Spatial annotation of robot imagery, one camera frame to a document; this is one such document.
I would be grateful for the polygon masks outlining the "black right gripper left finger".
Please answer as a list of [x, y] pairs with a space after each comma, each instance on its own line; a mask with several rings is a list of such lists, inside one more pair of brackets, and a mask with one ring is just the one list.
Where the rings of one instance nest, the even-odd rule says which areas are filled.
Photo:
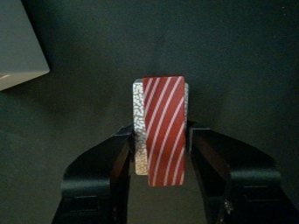
[[122, 127], [69, 164], [50, 224], [126, 224], [133, 126]]

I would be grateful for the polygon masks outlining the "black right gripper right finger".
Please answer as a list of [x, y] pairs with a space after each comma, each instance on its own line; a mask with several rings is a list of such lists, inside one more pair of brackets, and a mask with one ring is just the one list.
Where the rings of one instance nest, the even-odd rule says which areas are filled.
[[274, 160], [237, 139], [186, 123], [208, 224], [299, 224]]

